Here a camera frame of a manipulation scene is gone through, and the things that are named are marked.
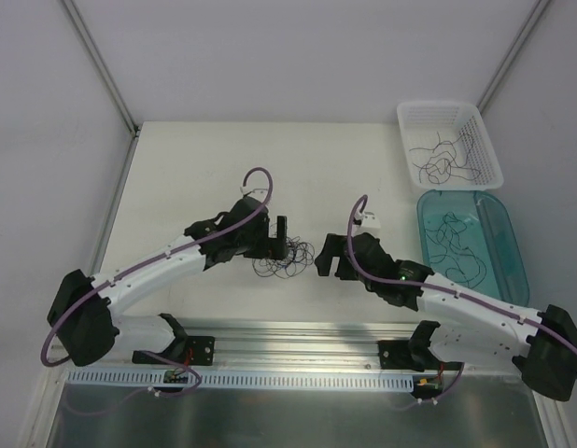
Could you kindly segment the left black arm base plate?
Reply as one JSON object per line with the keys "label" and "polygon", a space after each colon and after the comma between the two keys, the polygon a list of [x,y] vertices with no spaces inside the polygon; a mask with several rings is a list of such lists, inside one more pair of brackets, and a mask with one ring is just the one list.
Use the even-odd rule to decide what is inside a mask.
{"label": "left black arm base plate", "polygon": [[216,339],[213,336],[185,336],[175,339],[161,352],[155,352],[155,357],[146,351],[134,351],[132,363],[165,364],[172,361],[187,366],[211,366],[214,361]]}

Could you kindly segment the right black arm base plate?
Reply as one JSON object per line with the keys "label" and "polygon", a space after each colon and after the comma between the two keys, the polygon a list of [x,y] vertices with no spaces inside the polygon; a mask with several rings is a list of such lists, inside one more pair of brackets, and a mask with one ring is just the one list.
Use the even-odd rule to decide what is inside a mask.
{"label": "right black arm base plate", "polygon": [[428,348],[410,345],[408,340],[381,340],[377,343],[382,370],[438,370],[441,361]]}

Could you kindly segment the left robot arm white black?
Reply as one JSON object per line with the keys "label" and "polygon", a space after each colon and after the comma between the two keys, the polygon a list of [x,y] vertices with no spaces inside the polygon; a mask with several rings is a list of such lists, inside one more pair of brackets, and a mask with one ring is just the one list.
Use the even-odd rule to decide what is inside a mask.
{"label": "left robot arm white black", "polygon": [[127,315],[127,310],[176,280],[204,273],[240,256],[284,259],[288,220],[270,223],[263,202],[245,196],[229,211],[196,221],[158,252],[114,273],[68,273],[49,309],[48,338],[58,339],[66,360],[89,366],[109,354],[135,364],[188,364],[192,338],[172,315]]}

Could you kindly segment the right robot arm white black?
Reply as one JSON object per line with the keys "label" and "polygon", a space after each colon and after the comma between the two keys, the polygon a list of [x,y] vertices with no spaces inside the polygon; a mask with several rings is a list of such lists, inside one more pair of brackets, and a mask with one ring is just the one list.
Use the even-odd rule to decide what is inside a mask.
{"label": "right robot arm white black", "polygon": [[550,305],[539,311],[507,304],[456,285],[431,268],[393,259],[369,233],[330,233],[315,260],[327,277],[359,281],[391,306],[427,314],[407,340],[381,343],[391,369],[487,366],[519,374],[531,390],[557,401],[571,397],[577,381],[577,327],[570,314]]}

